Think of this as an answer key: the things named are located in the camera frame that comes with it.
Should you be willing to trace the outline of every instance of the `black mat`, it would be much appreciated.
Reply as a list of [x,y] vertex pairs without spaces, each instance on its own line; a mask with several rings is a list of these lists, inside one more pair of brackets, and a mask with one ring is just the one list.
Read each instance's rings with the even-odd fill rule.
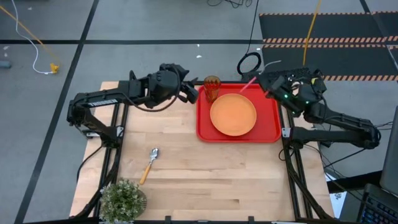
[[[313,14],[260,14],[260,25],[263,39],[270,38],[306,38],[308,29],[312,21]],[[382,34],[370,13],[351,13],[351,14],[318,14],[315,21],[311,37],[313,38],[341,38],[370,37],[374,43],[379,39],[381,42]]]
[[379,16],[388,36],[398,39],[398,12],[377,12],[374,16]]
[[395,58],[398,63],[398,45],[389,46],[392,56]]
[[[267,71],[302,67],[302,45],[265,45]],[[306,66],[319,68],[326,80],[395,80],[398,72],[385,45],[309,45]]]

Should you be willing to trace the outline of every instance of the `orange and white striped tape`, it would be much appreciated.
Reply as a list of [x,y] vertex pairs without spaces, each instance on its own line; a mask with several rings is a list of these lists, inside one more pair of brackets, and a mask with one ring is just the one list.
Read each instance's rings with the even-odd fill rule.
[[372,14],[376,14],[376,13],[397,13],[398,11],[374,11],[372,12]]
[[[304,48],[303,44],[264,44],[263,48]],[[386,47],[384,44],[309,44],[308,48]]]
[[325,75],[325,81],[398,81],[398,75]]
[[[318,15],[370,15],[370,12],[321,12]],[[313,15],[312,12],[287,12],[287,13],[260,13],[259,16],[305,16]]]
[[[267,38],[262,40],[267,44],[305,44],[307,38]],[[312,44],[342,44],[342,43],[385,43],[386,41],[398,41],[397,36],[389,37],[321,37],[309,38]]]

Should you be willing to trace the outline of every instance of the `white label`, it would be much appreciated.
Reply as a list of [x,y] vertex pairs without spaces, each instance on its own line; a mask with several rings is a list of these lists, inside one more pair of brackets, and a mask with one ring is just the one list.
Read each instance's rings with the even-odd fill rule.
[[108,105],[111,103],[117,103],[118,101],[113,99],[113,100],[104,100],[100,102],[95,102],[95,103],[88,103],[90,106],[102,106],[102,105]]

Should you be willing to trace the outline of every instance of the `plate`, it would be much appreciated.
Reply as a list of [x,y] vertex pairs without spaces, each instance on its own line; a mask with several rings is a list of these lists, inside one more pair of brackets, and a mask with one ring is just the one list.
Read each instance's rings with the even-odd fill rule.
[[252,130],[257,113],[249,99],[230,93],[217,98],[212,104],[210,119],[219,132],[228,136],[241,136]]

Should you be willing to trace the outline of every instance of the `yellow cable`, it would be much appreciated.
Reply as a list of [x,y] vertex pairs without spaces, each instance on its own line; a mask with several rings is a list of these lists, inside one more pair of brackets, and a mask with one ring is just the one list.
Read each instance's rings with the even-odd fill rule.
[[318,11],[319,11],[319,7],[321,6],[321,2],[322,2],[322,0],[318,1],[317,9],[315,10],[315,12],[313,14],[310,30],[308,31],[308,34],[307,34],[307,41],[305,41],[304,56],[303,56],[303,66],[305,65],[305,58],[307,57],[307,47],[308,47],[308,42],[310,41],[310,35],[311,35],[312,27],[313,27],[313,24],[315,23],[315,19],[317,18],[317,14],[318,14]]
[[[3,6],[0,6],[0,9],[3,10],[8,16],[10,16],[11,18],[13,18],[15,21],[17,21],[17,19],[16,19],[9,11],[7,11],[7,9],[5,9]],[[44,48],[44,50],[45,50],[49,55],[51,55],[51,56],[57,61],[58,66],[61,65],[61,60],[60,60],[57,56],[55,56],[55,55],[51,52],[51,50],[48,49],[48,48],[46,47],[46,45],[44,45],[43,42],[41,42],[41,41],[39,40],[39,38],[37,38],[31,31],[29,31],[29,29],[26,28],[20,21],[18,21],[18,24],[19,24],[22,28],[24,28],[24,30],[26,30],[26,32],[27,32],[31,37],[33,37],[33,39],[35,39],[35,40]]]

